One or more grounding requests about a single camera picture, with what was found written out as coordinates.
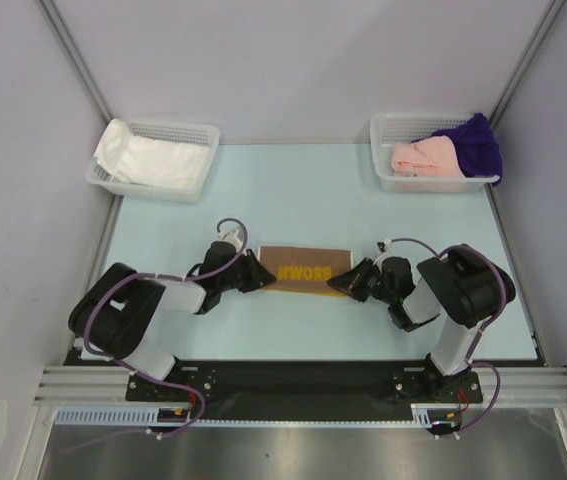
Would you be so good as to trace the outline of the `yellow patterned towel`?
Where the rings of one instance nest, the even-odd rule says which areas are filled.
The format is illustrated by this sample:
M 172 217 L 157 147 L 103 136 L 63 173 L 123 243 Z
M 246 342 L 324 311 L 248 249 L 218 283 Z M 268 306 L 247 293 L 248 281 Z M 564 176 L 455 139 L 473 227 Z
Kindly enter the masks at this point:
M 276 278 L 265 290 L 286 293 L 343 297 L 328 281 L 353 268 L 352 252 L 343 249 L 262 246 L 257 257 Z

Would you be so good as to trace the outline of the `white towel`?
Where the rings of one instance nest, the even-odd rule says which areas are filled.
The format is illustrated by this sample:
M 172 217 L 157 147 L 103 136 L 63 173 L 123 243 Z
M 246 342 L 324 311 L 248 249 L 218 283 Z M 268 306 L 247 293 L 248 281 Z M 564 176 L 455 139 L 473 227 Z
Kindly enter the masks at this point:
M 208 144 L 136 135 L 127 123 L 114 119 L 99 139 L 93 158 L 119 182 L 191 191 L 203 179 L 211 152 Z

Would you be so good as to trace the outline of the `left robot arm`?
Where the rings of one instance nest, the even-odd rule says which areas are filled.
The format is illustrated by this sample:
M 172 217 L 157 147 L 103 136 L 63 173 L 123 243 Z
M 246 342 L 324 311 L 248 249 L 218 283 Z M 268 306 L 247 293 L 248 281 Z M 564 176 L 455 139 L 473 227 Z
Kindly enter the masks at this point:
M 131 267 L 113 264 L 73 308 L 68 326 L 97 353 L 148 376 L 150 391 L 171 400 L 182 391 L 183 376 L 173 369 L 176 357 L 147 335 L 155 312 L 203 315 L 227 291 L 250 293 L 275 282 L 253 250 L 240 253 L 235 244 L 219 240 L 184 282 L 141 278 Z

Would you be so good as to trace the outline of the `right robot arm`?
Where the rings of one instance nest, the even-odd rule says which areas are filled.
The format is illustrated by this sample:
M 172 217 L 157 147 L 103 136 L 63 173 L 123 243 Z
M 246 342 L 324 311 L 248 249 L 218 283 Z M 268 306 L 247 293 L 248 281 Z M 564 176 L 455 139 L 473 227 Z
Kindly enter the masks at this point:
M 471 371 L 472 357 L 488 326 L 516 297 L 509 274 L 467 244 L 451 246 L 413 266 L 378 244 L 379 255 L 327 281 L 358 302 L 374 298 L 387 305 L 394 325 L 405 332 L 445 318 L 440 337 L 427 354 L 426 395 L 444 402 Z

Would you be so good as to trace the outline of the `white basket with towels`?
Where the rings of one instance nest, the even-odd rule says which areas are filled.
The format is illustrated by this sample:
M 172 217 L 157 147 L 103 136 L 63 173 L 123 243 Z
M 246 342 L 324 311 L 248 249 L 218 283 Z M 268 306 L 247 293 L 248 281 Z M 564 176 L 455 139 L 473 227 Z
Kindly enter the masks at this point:
M 408 177 L 394 174 L 391 157 L 397 143 L 409 144 L 429 138 L 432 133 L 456 128 L 466 123 L 470 115 L 387 114 L 380 113 L 370 120 L 370 148 L 374 170 L 381 188 L 388 192 L 466 193 L 492 185 L 498 175 L 488 177 Z

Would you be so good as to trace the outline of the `pink towel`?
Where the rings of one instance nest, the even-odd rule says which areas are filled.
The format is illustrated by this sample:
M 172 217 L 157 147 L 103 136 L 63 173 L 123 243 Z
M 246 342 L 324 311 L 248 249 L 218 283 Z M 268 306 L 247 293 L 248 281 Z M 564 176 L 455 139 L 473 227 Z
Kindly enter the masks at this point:
M 461 179 L 462 172 L 453 142 L 435 136 L 413 143 L 397 143 L 392 150 L 391 167 L 395 174 L 409 177 Z

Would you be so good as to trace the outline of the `purple towel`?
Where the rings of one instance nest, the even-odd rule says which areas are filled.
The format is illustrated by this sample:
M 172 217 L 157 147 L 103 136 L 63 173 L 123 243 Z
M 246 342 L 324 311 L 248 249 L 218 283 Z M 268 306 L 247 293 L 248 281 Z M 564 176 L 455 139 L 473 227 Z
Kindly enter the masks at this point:
M 435 131 L 431 136 L 445 136 L 452 141 L 459 168 L 466 177 L 497 176 L 493 185 L 501 183 L 503 159 L 491 125 L 483 113 L 475 113 L 464 124 Z

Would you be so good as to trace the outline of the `empty white plastic basket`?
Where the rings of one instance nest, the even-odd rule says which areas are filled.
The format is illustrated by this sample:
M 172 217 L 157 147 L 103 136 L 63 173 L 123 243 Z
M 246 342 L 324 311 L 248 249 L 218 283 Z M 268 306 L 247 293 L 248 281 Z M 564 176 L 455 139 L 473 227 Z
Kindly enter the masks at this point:
M 212 149 L 204 168 L 204 177 L 191 191 L 178 191 L 164 188 L 147 187 L 138 184 L 122 183 L 115 180 L 96 164 L 92 158 L 85 173 L 88 183 L 104 188 L 112 194 L 119 196 L 135 196 L 143 198 L 171 200 L 181 203 L 195 203 L 199 200 L 203 186 L 215 158 L 220 140 L 220 131 L 212 125 L 177 122 L 160 119 L 128 119 L 122 120 L 128 124 L 132 132 L 151 139 L 173 140 L 176 142 L 189 142 L 199 145 L 208 144 Z

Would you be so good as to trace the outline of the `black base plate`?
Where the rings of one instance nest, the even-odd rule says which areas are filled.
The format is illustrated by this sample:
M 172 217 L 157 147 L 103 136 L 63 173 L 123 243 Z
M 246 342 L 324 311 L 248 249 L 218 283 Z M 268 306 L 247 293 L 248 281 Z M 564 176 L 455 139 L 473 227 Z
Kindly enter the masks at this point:
M 425 384 L 423 360 L 408 361 L 230 361 L 181 360 L 163 384 L 130 374 L 130 403 L 175 404 L 194 399 L 194 410 L 215 418 L 289 414 L 302 418 L 379 418 L 403 405 L 436 408 L 478 406 L 488 387 L 517 369 L 540 361 L 488 360 L 496 373 L 480 379 L 477 368 L 459 382 L 433 391 Z

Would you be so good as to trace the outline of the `left aluminium corner post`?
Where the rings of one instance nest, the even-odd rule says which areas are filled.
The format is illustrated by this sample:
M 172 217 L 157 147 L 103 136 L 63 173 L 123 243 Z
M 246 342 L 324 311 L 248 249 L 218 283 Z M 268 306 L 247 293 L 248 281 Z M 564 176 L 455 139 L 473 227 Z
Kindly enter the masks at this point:
M 87 100 L 104 123 L 108 124 L 113 119 L 112 110 L 56 2 L 53 0 L 35 0 L 34 3 L 77 77 Z

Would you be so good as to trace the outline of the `aluminium corner post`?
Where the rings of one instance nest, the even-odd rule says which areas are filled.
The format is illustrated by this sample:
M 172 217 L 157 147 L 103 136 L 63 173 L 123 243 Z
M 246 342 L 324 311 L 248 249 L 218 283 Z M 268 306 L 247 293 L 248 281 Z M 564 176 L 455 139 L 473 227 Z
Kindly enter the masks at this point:
M 551 0 L 546 5 L 546 8 L 535 26 L 529 41 L 524 47 L 502 94 L 488 117 L 493 130 L 498 128 L 499 123 L 503 119 L 519 87 L 522 85 L 536 58 L 559 22 L 566 6 L 567 0 Z
M 104 123 L 108 124 L 113 119 L 112 110 L 56 2 L 53 0 L 35 0 L 34 3 L 77 77 L 87 100 Z

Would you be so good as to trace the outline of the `right aluminium corner post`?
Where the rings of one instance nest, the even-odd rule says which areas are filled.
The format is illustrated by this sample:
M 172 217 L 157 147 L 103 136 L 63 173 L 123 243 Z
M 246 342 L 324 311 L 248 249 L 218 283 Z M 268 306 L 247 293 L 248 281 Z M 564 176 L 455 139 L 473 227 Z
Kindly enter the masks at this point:
M 536 58 L 559 22 L 566 6 L 567 0 L 551 0 L 546 5 L 546 8 L 535 26 L 529 41 L 524 47 L 502 94 L 488 117 L 493 130 L 498 128 L 499 123 L 503 119 L 519 87 L 522 85 Z

